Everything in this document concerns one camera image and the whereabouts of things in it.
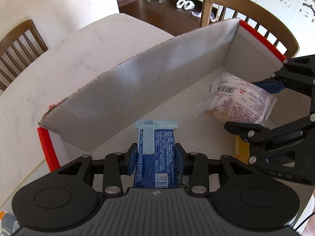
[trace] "chair backrest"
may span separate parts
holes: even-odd
[[[200,27],[212,23],[210,22],[210,13],[213,4],[223,6],[218,21],[224,19],[226,8],[230,8],[234,10],[233,18],[236,18],[237,14],[241,13],[246,16],[246,22],[248,22],[250,18],[257,22],[255,26],[256,30],[258,30],[259,26],[263,26],[267,29],[265,38],[267,38],[270,33],[273,34],[277,38],[273,45],[277,46],[278,43],[281,42],[287,49],[284,54],[287,58],[294,57],[298,53],[300,49],[299,44],[290,30],[269,11],[250,0],[204,0]]]
[[[30,41],[29,37],[26,35],[27,31],[33,35],[34,40],[33,43]],[[5,90],[7,85],[9,85],[13,79],[15,79],[18,74],[14,67],[22,72],[24,68],[26,68],[30,63],[38,58],[42,53],[47,51],[48,48],[44,43],[42,37],[40,36],[38,30],[35,27],[34,22],[29,19],[15,27],[10,33],[8,33],[4,39],[0,42],[0,61],[5,66],[0,68],[0,73],[7,80],[7,84],[4,84],[0,81],[0,89]]]

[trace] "white wall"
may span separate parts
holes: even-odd
[[[0,40],[32,19],[51,48],[68,34],[115,13],[119,13],[117,0],[0,0]]]

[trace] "white marble table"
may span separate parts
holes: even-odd
[[[172,37],[131,16],[111,15],[69,35],[13,81],[0,96],[0,210],[11,211],[16,189],[48,172],[37,135],[48,107]]]

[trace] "wooden floor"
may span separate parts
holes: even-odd
[[[196,7],[190,11],[177,9],[178,0],[138,0],[119,8],[128,14],[152,24],[172,35],[187,33],[199,27],[200,19],[191,15],[191,11],[201,11],[202,5],[194,1]]]

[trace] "blue snack package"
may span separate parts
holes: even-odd
[[[134,176],[136,188],[177,187],[175,142],[176,122],[140,120],[137,165]]]

